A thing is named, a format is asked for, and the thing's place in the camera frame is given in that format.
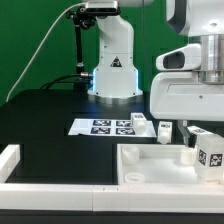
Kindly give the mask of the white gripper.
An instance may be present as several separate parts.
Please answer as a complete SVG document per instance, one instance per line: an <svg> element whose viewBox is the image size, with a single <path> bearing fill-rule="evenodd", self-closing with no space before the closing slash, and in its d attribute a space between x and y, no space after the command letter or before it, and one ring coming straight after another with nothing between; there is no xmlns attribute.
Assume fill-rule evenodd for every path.
<svg viewBox="0 0 224 224"><path fill-rule="evenodd" d="M194 148L196 135L186 120L224 121L224 85L198 81L196 72L162 72L151 85L150 112L156 119L179 120L184 144Z"/></svg>

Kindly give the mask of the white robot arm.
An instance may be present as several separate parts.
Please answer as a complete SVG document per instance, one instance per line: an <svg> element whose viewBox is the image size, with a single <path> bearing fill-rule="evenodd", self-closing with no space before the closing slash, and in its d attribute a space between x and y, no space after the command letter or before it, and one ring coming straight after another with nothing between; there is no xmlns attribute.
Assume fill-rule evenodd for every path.
<svg viewBox="0 0 224 224"><path fill-rule="evenodd" d="M139 95L133 28L109 13L139 0L97 0L99 64L89 94L106 102ZM150 112L156 119L224 121L224 0L166 0L166 21L196 39L156 59Z"/></svg>

